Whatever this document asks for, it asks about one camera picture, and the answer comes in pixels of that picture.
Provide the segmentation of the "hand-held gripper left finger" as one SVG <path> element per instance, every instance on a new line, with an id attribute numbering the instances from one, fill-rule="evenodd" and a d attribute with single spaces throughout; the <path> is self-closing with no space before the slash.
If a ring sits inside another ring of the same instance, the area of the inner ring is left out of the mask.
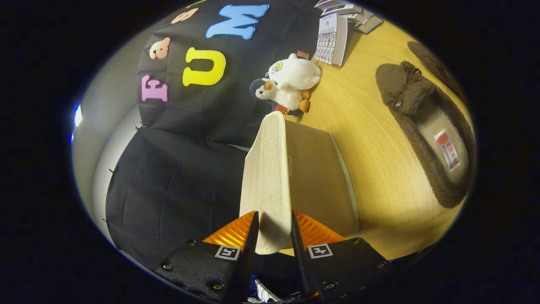
<path id="1" fill-rule="evenodd" d="M 259 233 L 255 210 L 237 218 L 222 231 L 239 228 L 237 246 L 210 240 L 190 240 L 154 267 L 155 275 L 204 303 L 241 303 L 249 296 L 251 273 Z"/>

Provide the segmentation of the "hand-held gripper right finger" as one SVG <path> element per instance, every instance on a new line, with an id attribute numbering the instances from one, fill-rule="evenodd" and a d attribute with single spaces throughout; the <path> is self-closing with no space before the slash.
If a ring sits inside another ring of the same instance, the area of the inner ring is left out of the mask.
<path id="1" fill-rule="evenodd" d="M 346 239 L 297 210 L 292 212 L 292 244 L 301 295 L 311 302 L 352 302 L 390 272 L 390 262 L 367 241 Z"/>

